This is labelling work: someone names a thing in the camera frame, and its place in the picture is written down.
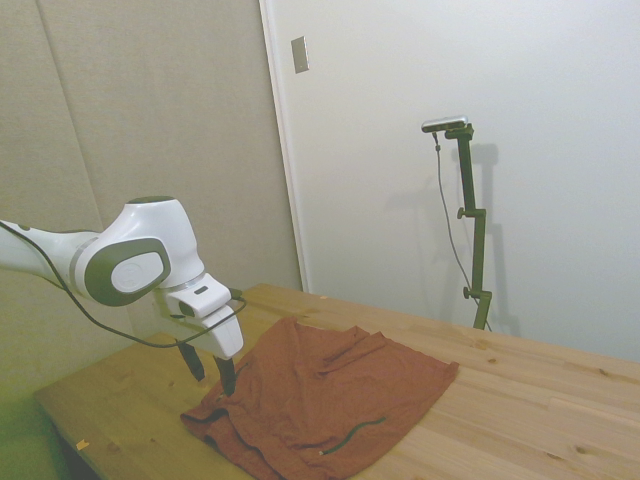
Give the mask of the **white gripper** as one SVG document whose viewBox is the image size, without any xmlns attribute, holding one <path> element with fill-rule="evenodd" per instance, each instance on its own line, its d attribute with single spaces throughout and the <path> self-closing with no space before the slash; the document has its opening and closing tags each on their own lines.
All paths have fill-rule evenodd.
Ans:
<svg viewBox="0 0 640 480">
<path fill-rule="evenodd" d="M 194 379 L 200 382 L 206 377 L 194 348 L 197 347 L 215 356 L 223 393 L 227 397 L 233 395 L 236 372 L 232 357 L 243 348 L 244 340 L 237 316 L 228 305 L 230 290 L 203 273 L 189 282 L 157 288 L 152 293 L 163 332 L 188 343 L 180 345 L 180 353 Z"/>
</svg>

